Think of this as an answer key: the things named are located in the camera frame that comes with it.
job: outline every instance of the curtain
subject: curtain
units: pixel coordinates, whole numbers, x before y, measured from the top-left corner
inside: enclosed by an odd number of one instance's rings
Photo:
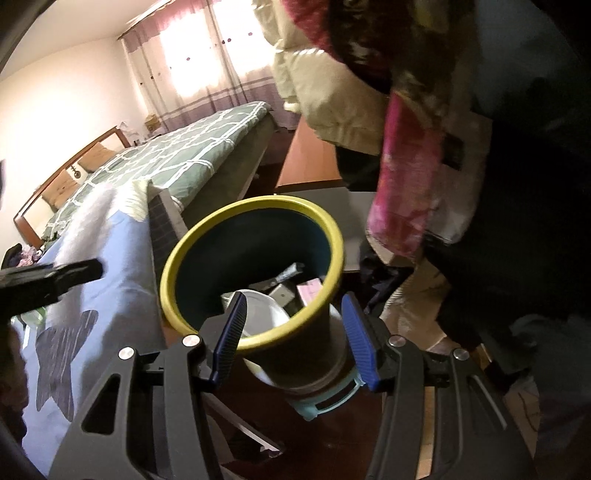
[[[174,0],[123,36],[148,107],[168,131],[219,110],[262,100],[277,124],[295,129],[283,108],[249,0]]]

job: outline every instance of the window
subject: window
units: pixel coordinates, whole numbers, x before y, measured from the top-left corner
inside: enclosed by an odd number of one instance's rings
[[[222,59],[212,42],[206,15],[213,12],[223,46],[239,77],[259,70],[272,61],[273,47],[262,35],[261,27],[248,0],[222,0],[212,10],[188,14],[160,34],[166,62],[171,67],[175,89],[191,97],[206,87],[216,87],[222,75]]]

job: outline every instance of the beige jacket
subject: beige jacket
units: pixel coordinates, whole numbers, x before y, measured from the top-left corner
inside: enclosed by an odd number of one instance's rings
[[[285,108],[304,115],[322,140],[378,155],[388,98],[313,47],[281,0],[252,4],[265,38],[275,47],[273,75]]]

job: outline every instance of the trash bin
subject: trash bin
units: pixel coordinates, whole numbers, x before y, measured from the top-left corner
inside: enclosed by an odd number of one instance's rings
[[[204,218],[164,267],[164,314],[182,335],[198,332],[205,319],[223,313],[222,293],[274,277],[293,262],[305,265],[304,280],[324,277],[319,294],[287,323],[240,339],[237,354],[264,370],[275,386],[305,388],[330,375],[343,349],[329,316],[343,271],[343,238],[333,218],[314,203],[256,197]]]

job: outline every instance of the floor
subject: floor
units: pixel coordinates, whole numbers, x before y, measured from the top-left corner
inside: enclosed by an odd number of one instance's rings
[[[248,480],[365,479],[381,420],[380,395],[362,388],[343,406],[307,422],[281,392],[258,381],[237,360],[217,396],[286,447],[283,455],[258,465],[227,464],[234,473]]]
[[[257,169],[255,178],[252,179],[245,198],[273,195],[293,136],[294,132],[287,131],[284,128],[273,134],[261,160],[261,166]]]

